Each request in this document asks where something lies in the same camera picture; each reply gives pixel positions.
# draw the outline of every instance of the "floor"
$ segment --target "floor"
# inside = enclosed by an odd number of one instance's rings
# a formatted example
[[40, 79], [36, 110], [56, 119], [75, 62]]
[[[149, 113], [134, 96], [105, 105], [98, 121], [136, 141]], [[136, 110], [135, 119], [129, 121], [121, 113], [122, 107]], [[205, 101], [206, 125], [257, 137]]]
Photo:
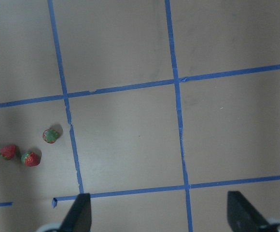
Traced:
[[229, 190], [280, 218], [280, 0], [0, 0], [8, 144], [42, 159], [0, 157], [0, 232], [82, 192], [91, 232], [230, 232]]

